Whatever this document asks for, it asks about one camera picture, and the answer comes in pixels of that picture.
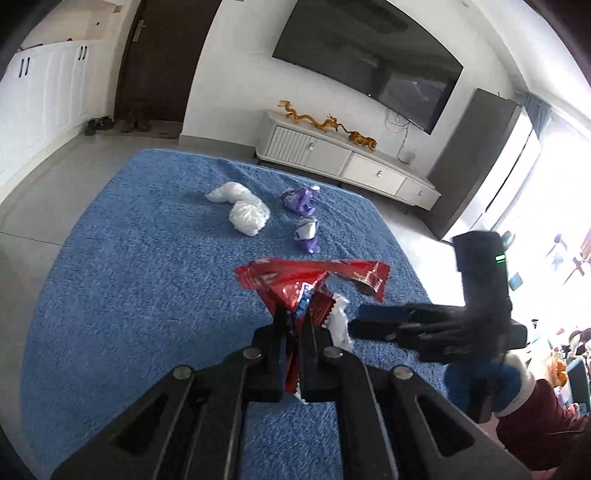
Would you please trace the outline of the blue white gloved right hand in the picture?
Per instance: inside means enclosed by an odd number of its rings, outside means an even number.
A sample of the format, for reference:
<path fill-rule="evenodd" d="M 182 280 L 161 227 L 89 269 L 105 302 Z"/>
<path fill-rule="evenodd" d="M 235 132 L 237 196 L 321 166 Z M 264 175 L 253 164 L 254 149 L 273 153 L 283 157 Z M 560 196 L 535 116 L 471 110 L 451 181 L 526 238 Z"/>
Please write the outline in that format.
<path fill-rule="evenodd" d="M 474 421 L 508 416 L 530 398 L 536 379 L 514 353 L 494 360 L 450 364 L 444 383 L 448 399 Z"/>

